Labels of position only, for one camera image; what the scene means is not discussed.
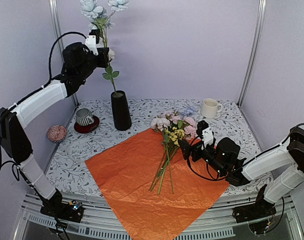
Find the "white artificial flower stem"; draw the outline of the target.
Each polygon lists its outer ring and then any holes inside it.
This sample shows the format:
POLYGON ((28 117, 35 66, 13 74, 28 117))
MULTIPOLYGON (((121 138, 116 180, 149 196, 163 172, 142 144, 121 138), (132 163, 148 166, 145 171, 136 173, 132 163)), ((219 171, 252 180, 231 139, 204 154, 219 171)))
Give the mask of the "white artificial flower stem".
POLYGON ((120 72, 118 70, 113 70, 111 62, 114 59, 115 59, 115 52, 112 49, 109 49, 109 52, 108 52, 108 65, 104 69, 105 72, 102 73, 102 76, 103 76, 103 78, 105 80, 109 80, 110 83, 112 84, 112 87, 113 87, 113 96, 114 97, 118 97, 119 94, 117 93, 117 89, 116 89, 116 86, 115 86, 115 78, 117 78, 119 76, 120 72))

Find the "blue artificial flower stem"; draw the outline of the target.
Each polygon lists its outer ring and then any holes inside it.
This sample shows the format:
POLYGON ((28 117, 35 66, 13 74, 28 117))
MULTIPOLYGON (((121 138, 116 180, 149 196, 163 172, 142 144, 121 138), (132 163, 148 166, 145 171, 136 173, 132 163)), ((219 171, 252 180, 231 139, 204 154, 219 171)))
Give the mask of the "blue artificial flower stem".
POLYGON ((79 0, 80 11, 90 22, 90 27, 99 30, 102 44, 108 47, 108 29, 115 26, 111 18, 115 13, 128 9, 129 0, 107 0, 106 4, 110 7, 108 11, 101 0, 79 0))

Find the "orange yellow wrapping paper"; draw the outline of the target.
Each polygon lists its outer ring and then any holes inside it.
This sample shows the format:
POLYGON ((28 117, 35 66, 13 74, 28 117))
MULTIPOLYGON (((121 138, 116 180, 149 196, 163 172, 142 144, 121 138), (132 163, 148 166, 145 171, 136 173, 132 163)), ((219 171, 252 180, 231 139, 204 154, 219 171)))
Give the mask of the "orange yellow wrapping paper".
POLYGON ((199 160, 188 166, 182 153, 170 162, 161 193, 150 186, 161 162, 162 135, 152 129, 91 157, 85 163, 116 217, 134 240, 172 240, 227 190, 227 181, 208 181, 215 172, 199 160))

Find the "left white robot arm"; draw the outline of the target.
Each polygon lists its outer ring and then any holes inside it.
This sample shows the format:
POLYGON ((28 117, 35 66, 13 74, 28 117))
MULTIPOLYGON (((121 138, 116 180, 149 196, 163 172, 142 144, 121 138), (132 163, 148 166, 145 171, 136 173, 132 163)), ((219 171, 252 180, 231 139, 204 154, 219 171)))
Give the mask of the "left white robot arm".
POLYGON ((25 129, 45 110, 75 94, 97 68, 106 68, 110 61, 109 48, 76 42, 63 50, 61 73, 9 108, 0 108, 0 149, 10 157, 17 173, 47 202, 47 209, 55 216, 66 213, 66 205, 54 198, 58 193, 37 163, 32 144, 25 129))

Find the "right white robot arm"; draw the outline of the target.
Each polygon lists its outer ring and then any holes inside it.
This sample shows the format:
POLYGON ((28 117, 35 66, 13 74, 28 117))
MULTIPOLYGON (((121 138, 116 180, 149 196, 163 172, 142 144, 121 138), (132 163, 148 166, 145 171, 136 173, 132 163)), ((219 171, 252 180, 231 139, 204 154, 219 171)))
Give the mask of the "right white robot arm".
POLYGON ((203 159, 217 173, 206 177, 207 181, 227 181, 239 187, 260 176, 282 169, 282 173, 262 190, 262 196, 251 206, 254 218, 261 218, 281 197, 304 182, 304 123, 292 127, 280 143, 260 152, 251 159, 239 158, 241 147, 229 137, 216 142, 214 132, 205 121, 197 125, 199 142, 179 140, 183 158, 191 162, 203 159))

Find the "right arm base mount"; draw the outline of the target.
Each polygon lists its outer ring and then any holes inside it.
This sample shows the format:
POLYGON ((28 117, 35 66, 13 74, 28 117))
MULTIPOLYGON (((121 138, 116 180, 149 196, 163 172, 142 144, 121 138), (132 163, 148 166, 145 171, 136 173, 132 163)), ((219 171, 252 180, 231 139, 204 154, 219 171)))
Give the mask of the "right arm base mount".
POLYGON ((264 200, 264 191, 266 187, 267 185, 265 184, 260 188, 253 204, 233 208, 232 216, 237 223, 257 220, 276 214, 275 204, 264 200))

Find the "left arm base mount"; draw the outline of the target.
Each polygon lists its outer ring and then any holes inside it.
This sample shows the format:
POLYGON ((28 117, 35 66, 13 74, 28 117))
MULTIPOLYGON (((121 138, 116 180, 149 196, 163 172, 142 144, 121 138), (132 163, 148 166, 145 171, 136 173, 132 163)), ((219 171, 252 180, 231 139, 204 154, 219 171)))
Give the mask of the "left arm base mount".
POLYGON ((63 202, 63 196, 60 191, 55 190, 50 199, 40 196, 42 207, 40 213, 59 220, 80 223, 83 217, 84 208, 79 201, 72 200, 69 203, 63 202))

